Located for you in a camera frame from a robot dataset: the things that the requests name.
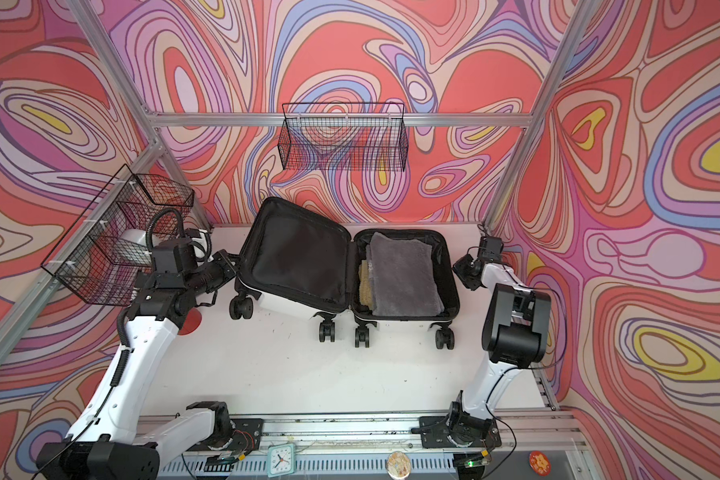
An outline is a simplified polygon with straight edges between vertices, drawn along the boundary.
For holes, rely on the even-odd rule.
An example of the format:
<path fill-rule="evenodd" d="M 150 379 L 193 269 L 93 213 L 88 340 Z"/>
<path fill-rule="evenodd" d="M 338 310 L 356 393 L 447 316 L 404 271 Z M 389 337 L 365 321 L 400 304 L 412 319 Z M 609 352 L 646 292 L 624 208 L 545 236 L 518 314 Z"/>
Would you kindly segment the khaki shorts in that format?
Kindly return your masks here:
<path fill-rule="evenodd" d="M 374 308 L 373 290 L 370 279 L 370 267 L 367 260 L 362 260 L 358 269 L 359 277 L 359 302 L 362 306 L 372 311 Z"/>

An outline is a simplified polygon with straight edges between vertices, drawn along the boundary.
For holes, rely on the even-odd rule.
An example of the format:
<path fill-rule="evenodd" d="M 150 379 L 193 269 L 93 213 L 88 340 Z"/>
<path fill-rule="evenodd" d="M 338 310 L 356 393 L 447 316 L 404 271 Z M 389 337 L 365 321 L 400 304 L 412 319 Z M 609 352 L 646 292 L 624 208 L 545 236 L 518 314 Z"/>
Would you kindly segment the grey towel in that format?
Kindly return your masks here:
<path fill-rule="evenodd" d="M 375 316 L 435 317 L 444 311 L 434 278 L 431 245 L 374 233 L 366 253 Z"/>

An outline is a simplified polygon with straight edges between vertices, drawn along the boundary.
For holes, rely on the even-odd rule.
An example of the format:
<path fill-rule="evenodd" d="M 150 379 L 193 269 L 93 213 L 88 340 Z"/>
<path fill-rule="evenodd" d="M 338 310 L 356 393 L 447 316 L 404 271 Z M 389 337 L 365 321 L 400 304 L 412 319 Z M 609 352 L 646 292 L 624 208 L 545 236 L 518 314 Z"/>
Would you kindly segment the black suitcase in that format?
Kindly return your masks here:
<path fill-rule="evenodd" d="M 374 233 L 393 239 L 418 239 L 432 246 L 434 278 L 444 311 L 435 317 L 375 316 L 359 302 L 358 269 L 368 261 Z M 349 311 L 356 324 L 354 345 L 369 347 L 370 329 L 381 322 L 414 322 L 434 329 L 435 346 L 451 350 L 451 324 L 460 300 L 445 237 L 426 229 L 371 228 L 355 235 L 342 225 L 281 198 L 266 199 L 243 243 L 237 263 L 236 296 L 230 301 L 234 320 L 249 319 L 261 300 L 294 305 L 299 314 L 316 316 L 320 341 L 336 338 L 335 318 Z"/>

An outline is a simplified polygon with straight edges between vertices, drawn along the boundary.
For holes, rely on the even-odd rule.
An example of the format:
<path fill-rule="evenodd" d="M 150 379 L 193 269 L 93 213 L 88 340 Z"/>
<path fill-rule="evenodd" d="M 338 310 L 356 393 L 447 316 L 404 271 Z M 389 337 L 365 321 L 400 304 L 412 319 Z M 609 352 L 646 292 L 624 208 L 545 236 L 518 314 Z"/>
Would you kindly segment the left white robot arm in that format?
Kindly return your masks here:
<path fill-rule="evenodd" d="M 154 479 L 160 467 L 204 444 L 227 448 L 234 428 L 222 401 L 195 402 L 152 432 L 138 421 L 150 385 L 198 297 L 236 276 L 235 254 L 219 250 L 200 262 L 186 236 L 149 247 L 152 272 L 116 320 L 120 345 L 91 401 L 64 437 L 41 447 L 46 479 Z"/>

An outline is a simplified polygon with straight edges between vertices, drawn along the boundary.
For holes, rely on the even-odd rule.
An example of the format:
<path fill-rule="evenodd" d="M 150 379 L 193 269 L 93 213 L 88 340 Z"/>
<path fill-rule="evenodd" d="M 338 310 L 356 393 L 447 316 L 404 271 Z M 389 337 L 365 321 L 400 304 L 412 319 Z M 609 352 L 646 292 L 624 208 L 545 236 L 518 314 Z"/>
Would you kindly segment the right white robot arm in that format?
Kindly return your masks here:
<path fill-rule="evenodd" d="M 483 360 L 445 420 L 448 441 L 461 448 L 498 443 L 499 400 L 519 373 L 541 362 L 547 348 L 551 297 L 522 283 L 504 263 L 503 250 L 500 238 L 484 234 L 477 255 L 467 254 L 453 267 L 469 289 L 490 293 L 481 331 Z"/>

